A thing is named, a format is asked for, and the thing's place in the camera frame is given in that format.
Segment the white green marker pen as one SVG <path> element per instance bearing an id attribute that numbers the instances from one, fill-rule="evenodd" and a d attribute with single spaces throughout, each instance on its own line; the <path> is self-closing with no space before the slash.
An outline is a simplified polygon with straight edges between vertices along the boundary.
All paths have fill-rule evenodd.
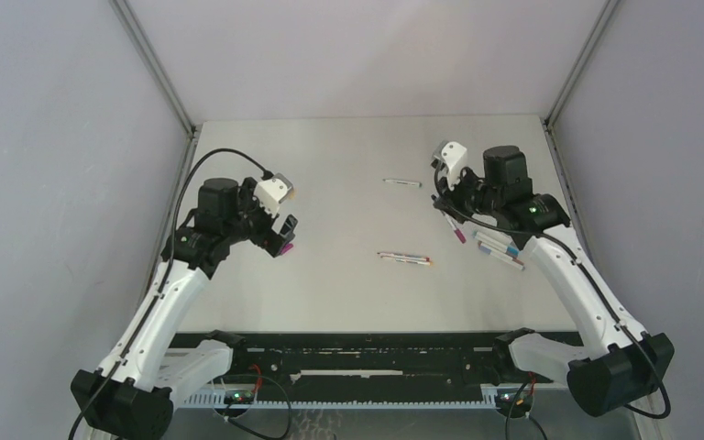
<path id="1" fill-rule="evenodd" d="M 405 187 L 422 188 L 422 183 L 419 181 L 407 181 L 401 179 L 382 179 L 383 182 L 391 185 L 399 185 Z"/>

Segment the white red marker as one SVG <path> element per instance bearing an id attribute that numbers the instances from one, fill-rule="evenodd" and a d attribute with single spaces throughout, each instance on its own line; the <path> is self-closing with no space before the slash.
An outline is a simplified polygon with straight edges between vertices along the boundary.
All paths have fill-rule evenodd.
<path id="1" fill-rule="evenodd" d="M 377 255 L 380 257 L 388 257 L 388 258 L 395 258 L 395 259 L 415 259 L 415 260 L 430 261 L 429 257 L 412 255 L 412 254 L 404 254 L 404 253 L 396 253 L 396 252 L 377 252 Z"/>

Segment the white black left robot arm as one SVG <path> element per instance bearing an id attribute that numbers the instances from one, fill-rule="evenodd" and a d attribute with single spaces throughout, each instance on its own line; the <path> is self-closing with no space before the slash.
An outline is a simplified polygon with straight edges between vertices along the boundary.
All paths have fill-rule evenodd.
<path id="1" fill-rule="evenodd" d="M 271 257 L 281 255 L 298 224 L 288 215 L 274 228 L 293 184 L 281 174 L 261 180 L 212 178 L 197 203 L 170 234 L 142 304 L 109 354 L 93 371 L 79 370 L 71 393 L 80 408 L 69 437 L 81 424 L 119 439 L 160 439 L 177 408 L 206 383 L 248 374 L 248 355 L 237 336 L 208 336 L 168 366 L 167 350 L 196 297 L 232 246 L 249 242 Z"/>

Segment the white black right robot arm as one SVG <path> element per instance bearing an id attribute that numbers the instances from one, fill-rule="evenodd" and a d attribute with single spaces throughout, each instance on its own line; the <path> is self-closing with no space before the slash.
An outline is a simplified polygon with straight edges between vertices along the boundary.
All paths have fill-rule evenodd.
<path id="1" fill-rule="evenodd" d="M 672 341 L 664 333 L 651 334 L 618 300 L 583 250 L 561 203 L 534 191 L 518 147 L 488 148 L 482 161 L 483 173 L 477 175 L 468 166 L 467 148 L 456 141 L 441 144 L 432 158 L 434 208 L 460 224 L 509 236 L 552 286 L 581 340 L 571 346 L 530 328 L 510 331 L 494 343 L 494 372 L 506 381 L 533 373 L 563 384 L 593 417 L 625 408 L 654 420 L 667 418 Z"/>

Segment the white yellow marker pen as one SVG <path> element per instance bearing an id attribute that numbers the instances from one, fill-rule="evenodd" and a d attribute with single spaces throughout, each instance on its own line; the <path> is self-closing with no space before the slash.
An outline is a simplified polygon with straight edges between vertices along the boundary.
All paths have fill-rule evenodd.
<path id="1" fill-rule="evenodd" d="M 414 259 L 414 258 L 398 258 L 398 257 L 392 257 L 392 256 L 380 256 L 380 259 L 387 260 L 387 261 L 393 261 L 393 262 L 398 262 L 398 263 L 404 263 L 404 264 L 412 264 L 412 265 L 419 265 L 419 266 L 427 266 L 430 267 L 433 265 L 433 262 L 430 260 L 423 260 L 423 259 Z"/>

